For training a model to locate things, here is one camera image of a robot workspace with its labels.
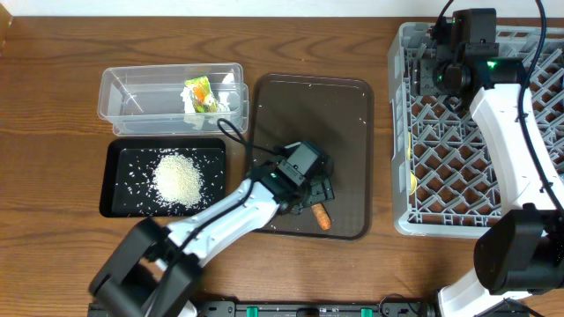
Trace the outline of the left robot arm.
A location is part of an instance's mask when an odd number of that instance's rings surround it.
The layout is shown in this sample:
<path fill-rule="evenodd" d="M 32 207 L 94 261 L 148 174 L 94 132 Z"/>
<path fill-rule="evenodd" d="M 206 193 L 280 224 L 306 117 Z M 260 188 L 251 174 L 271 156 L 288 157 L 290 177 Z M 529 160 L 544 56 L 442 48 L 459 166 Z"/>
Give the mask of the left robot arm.
<path fill-rule="evenodd" d="M 110 316 L 195 316 L 190 299 L 204 266 L 277 214 L 332 200 L 333 159 L 310 142 L 278 148 L 252 166 L 230 195 L 192 217 L 161 226 L 150 218 L 127 233 L 88 291 Z"/>

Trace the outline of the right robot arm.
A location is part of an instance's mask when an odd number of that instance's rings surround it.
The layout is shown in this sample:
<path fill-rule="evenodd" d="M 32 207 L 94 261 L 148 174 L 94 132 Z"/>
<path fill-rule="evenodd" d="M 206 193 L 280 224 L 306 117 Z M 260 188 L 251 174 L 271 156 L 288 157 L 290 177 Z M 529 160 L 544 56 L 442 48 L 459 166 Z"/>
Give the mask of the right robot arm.
<path fill-rule="evenodd" d="M 439 290 L 440 316 L 479 316 L 563 286 L 563 183 L 539 131 L 536 65 L 501 56 L 493 8 L 439 16 L 434 59 L 419 63 L 419 94 L 457 97 L 492 161 L 501 219 L 476 242 L 472 269 Z"/>

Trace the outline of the orange carrot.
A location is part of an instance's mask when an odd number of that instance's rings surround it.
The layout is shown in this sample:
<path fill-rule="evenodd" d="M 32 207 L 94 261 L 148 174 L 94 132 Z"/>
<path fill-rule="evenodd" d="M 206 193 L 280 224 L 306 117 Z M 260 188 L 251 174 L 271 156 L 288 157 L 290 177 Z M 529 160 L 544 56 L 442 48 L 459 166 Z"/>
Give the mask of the orange carrot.
<path fill-rule="evenodd" d="M 312 205 L 311 210 L 321 229 L 324 231 L 329 230 L 331 228 L 331 220 L 323 205 L 321 203 Z"/>

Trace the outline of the pale yellow spoon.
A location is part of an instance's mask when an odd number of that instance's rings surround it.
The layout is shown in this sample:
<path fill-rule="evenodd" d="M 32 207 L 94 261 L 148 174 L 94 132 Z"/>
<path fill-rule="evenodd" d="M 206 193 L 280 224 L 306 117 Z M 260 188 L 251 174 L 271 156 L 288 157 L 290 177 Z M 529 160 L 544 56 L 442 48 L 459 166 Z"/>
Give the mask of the pale yellow spoon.
<path fill-rule="evenodd" d="M 409 132 L 408 133 L 408 146 L 407 146 L 407 150 L 406 150 L 406 158 L 408 161 L 411 161 L 412 159 L 412 133 Z M 409 195 L 413 195 L 416 190 L 417 190 L 417 186 L 418 186 L 418 180 L 416 175 L 414 174 L 413 171 L 410 171 L 410 193 Z"/>

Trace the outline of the white tissue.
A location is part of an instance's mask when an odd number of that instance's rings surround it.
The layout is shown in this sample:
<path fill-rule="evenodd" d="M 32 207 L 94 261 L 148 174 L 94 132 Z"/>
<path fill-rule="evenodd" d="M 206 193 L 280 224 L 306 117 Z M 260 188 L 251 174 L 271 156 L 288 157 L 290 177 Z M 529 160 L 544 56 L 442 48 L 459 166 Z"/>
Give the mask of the white tissue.
<path fill-rule="evenodd" d="M 193 129 L 201 130 L 204 126 L 204 117 L 200 114 L 204 111 L 204 93 L 194 85 L 187 85 L 181 92 L 184 104 L 184 121 L 192 124 Z"/>
<path fill-rule="evenodd" d="M 206 117 L 204 121 L 207 124 L 215 123 L 219 118 L 225 117 L 231 111 L 230 108 L 230 92 L 212 91 L 204 99 L 204 108 Z"/>

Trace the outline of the green orange snack wrapper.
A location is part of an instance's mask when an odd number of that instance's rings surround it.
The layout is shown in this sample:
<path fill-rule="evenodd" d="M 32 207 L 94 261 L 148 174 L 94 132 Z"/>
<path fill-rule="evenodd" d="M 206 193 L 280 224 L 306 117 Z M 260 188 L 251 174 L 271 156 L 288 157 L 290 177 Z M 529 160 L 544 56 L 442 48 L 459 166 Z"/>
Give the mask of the green orange snack wrapper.
<path fill-rule="evenodd" d="M 219 110 L 207 76 L 186 80 L 181 97 L 185 114 L 216 113 Z"/>

